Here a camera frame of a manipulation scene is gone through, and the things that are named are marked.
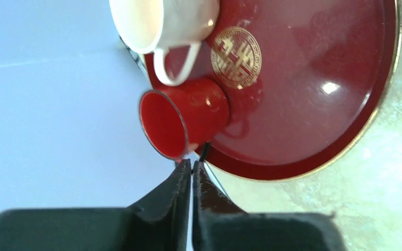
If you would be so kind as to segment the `glossy red mug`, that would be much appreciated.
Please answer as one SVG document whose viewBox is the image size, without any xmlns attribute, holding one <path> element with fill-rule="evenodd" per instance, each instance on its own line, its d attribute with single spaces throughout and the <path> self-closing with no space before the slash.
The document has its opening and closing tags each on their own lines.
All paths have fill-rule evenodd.
<svg viewBox="0 0 402 251">
<path fill-rule="evenodd" d="M 142 94 L 138 110 L 150 144 L 173 161 L 211 141 L 230 119 L 226 94 L 205 77 L 148 90 Z"/>
</svg>

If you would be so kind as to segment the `white pinkish mug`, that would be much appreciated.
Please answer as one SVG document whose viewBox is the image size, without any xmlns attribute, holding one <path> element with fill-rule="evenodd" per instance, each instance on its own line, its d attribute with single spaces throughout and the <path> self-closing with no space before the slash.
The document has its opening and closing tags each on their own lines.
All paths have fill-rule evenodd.
<svg viewBox="0 0 402 251">
<path fill-rule="evenodd" d="M 154 54 L 155 74 L 166 86 L 188 79 L 220 11 L 217 0 L 110 0 L 109 6 L 123 42 L 137 54 Z M 165 57 L 180 47 L 189 47 L 186 59 L 177 75 L 168 75 Z"/>
</svg>

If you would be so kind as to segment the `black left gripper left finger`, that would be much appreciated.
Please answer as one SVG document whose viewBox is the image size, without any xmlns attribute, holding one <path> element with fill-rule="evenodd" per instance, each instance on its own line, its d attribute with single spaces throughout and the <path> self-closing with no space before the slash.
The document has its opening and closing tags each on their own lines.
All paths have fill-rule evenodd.
<svg viewBox="0 0 402 251">
<path fill-rule="evenodd" d="M 0 250 L 186 250 L 190 192 L 185 159 L 128 207 L 6 210 Z"/>
</svg>

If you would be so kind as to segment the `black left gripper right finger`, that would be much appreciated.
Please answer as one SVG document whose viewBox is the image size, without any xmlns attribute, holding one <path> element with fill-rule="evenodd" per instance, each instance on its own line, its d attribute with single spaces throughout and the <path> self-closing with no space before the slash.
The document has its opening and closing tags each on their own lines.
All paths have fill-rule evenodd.
<svg viewBox="0 0 402 251">
<path fill-rule="evenodd" d="M 332 215 L 247 213 L 210 180 L 202 162 L 193 168 L 194 250 L 345 250 Z"/>
</svg>

